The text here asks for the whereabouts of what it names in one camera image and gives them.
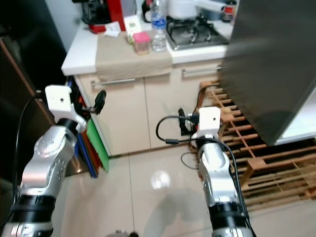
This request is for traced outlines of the red cutting board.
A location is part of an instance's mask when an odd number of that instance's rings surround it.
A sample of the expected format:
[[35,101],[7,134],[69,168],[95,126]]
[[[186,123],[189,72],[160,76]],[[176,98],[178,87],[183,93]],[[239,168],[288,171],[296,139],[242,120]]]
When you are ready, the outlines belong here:
[[98,157],[97,152],[93,149],[93,145],[91,144],[89,137],[87,135],[87,131],[81,133],[81,139],[83,142],[83,147],[85,148],[86,155],[90,160],[90,167],[92,167],[93,171],[93,178],[98,178],[99,176],[99,167],[100,167],[100,160]]

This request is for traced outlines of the green cutting board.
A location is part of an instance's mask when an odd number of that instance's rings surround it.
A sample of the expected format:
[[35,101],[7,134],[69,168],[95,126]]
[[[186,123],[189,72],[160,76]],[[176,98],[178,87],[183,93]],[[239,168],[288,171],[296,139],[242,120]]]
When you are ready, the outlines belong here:
[[101,166],[104,168],[105,172],[109,172],[109,154],[106,151],[104,143],[101,140],[101,136],[99,135],[98,129],[96,128],[92,119],[87,122],[86,135],[88,136],[93,149],[96,151],[99,160],[101,161]]

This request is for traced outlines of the dark bottle red label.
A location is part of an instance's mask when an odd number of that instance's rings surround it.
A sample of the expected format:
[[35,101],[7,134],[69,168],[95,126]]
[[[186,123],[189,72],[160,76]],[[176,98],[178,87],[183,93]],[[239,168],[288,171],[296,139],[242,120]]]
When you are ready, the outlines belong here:
[[234,21],[237,3],[237,0],[224,0],[224,6],[222,7],[221,13],[221,22],[231,23]]

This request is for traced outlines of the grey small fridge door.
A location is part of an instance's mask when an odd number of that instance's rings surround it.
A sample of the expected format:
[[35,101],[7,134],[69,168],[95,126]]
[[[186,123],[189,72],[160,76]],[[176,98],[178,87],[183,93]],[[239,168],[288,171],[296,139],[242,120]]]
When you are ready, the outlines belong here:
[[316,0],[239,0],[220,84],[267,145],[316,138]]

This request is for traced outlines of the white cooking pot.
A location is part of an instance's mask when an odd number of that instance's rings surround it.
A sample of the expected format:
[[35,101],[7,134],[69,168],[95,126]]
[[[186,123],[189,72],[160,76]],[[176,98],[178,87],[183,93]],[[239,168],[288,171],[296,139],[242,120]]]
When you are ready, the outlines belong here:
[[167,16],[176,20],[194,19],[199,15],[199,8],[221,13],[226,3],[214,0],[169,0]]

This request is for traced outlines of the white green juice carton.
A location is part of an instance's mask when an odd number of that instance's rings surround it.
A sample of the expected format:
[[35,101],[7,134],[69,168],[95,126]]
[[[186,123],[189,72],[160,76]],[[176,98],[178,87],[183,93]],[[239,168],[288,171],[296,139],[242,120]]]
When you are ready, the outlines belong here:
[[134,44],[133,35],[142,32],[142,24],[138,14],[133,14],[130,16],[125,16],[123,18],[125,25],[125,32],[127,34],[127,39],[129,44]]

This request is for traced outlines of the steel gas hob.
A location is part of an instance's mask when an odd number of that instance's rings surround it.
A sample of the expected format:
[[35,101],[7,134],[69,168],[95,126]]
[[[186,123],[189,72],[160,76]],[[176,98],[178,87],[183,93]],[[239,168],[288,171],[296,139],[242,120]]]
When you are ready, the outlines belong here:
[[184,20],[167,17],[166,35],[172,50],[198,49],[229,43],[216,29],[215,24],[203,16]]

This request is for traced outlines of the white paper packet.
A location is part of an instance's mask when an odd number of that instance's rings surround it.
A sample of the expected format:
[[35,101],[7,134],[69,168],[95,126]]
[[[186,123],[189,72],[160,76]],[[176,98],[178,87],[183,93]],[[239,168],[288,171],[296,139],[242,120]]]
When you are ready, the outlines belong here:
[[106,23],[105,28],[104,35],[110,38],[117,38],[121,33],[119,22]]

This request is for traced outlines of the beige cabinet white countertop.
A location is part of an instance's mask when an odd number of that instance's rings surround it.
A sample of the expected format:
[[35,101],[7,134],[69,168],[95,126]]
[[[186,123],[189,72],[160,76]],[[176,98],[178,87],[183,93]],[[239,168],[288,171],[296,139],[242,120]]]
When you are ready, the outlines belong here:
[[160,126],[159,132],[164,138],[180,136],[176,119],[161,119],[177,115],[179,109],[191,112],[196,106],[199,83],[219,76],[219,71],[182,75],[181,70],[218,66],[227,50],[226,45],[169,49],[173,65],[170,73],[136,78],[134,82],[92,86],[92,82],[102,82],[95,68],[98,37],[81,23],[66,54],[62,71],[66,76],[74,77],[81,96],[89,106],[93,105],[98,92],[106,91],[104,110],[94,115],[92,120],[111,156],[165,147],[165,143],[156,137],[156,125]]

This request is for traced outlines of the tall dark fridge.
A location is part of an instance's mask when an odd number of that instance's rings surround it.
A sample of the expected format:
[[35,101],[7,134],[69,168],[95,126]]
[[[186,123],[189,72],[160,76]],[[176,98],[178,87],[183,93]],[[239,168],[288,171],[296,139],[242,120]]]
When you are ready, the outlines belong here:
[[0,29],[0,177],[9,184],[54,124],[45,103],[32,97],[65,82],[66,51],[46,0],[0,0]]

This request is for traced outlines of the beige cloth runner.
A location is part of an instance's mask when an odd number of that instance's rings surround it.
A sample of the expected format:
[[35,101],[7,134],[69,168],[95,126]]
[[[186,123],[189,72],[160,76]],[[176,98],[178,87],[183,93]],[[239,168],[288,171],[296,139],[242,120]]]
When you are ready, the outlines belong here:
[[124,34],[99,36],[95,68],[101,81],[159,76],[172,71],[172,57],[166,50],[154,52],[151,46],[144,54],[137,54]]

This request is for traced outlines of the dark round bottle white label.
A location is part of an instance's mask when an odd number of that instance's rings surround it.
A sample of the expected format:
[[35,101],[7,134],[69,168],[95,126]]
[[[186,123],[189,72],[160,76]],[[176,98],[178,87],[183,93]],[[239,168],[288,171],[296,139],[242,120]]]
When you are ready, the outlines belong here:
[[142,0],[142,4],[141,4],[142,20],[145,23],[152,22],[152,3],[153,3],[153,0]]

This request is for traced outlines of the clear plastic water bottle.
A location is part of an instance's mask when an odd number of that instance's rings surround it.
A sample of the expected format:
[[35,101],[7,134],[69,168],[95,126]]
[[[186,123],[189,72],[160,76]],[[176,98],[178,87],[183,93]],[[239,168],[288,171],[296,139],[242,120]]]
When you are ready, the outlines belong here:
[[152,0],[151,25],[154,35],[152,36],[152,50],[154,52],[165,52],[167,45],[167,6],[166,0]]

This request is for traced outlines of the wooden slat crate rack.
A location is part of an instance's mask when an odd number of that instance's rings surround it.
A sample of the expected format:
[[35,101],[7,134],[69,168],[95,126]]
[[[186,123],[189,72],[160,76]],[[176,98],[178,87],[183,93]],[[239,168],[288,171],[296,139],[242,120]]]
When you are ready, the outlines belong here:
[[316,138],[267,145],[218,81],[199,83],[196,105],[222,111],[219,136],[235,154],[251,210],[316,199]]

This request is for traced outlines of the red black coffee machine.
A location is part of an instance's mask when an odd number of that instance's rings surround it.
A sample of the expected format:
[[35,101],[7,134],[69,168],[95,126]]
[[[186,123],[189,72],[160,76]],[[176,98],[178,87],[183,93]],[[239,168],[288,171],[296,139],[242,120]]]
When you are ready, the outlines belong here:
[[80,20],[93,34],[103,34],[105,25],[119,22],[121,31],[125,30],[120,0],[71,0],[79,4]]

